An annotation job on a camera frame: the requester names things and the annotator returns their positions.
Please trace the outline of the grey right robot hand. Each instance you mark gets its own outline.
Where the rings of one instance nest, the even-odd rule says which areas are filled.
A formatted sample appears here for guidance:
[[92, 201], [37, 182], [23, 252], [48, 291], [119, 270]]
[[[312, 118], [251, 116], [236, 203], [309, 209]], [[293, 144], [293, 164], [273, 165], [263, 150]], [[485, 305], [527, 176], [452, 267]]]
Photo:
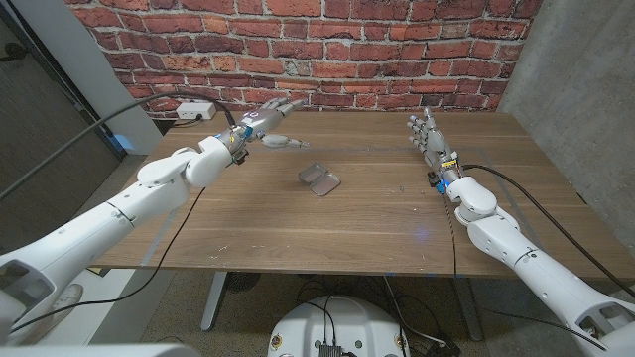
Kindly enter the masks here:
[[422, 118], [412, 115], [407, 123], [413, 135], [409, 140], [424, 155], [427, 165], [441, 175], [458, 169], [458, 154], [453, 151], [442, 132], [437, 128], [432, 110], [424, 109]]

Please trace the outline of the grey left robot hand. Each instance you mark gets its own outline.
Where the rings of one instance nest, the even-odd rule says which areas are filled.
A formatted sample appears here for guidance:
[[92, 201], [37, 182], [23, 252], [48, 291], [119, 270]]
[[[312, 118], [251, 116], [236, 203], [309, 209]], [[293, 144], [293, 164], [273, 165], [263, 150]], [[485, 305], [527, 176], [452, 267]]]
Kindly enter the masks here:
[[292, 139], [287, 136], [270, 134], [270, 131], [278, 127], [281, 122], [295, 110], [302, 109], [305, 101], [302, 99], [292, 101], [289, 97], [273, 98], [265, 102], [261, 107], [246, 112], [239, 124], [250, 127], [253, 132], [247, 141], [259, 140], [268, 148], [284, 147], [308, 147], [307, 142]]

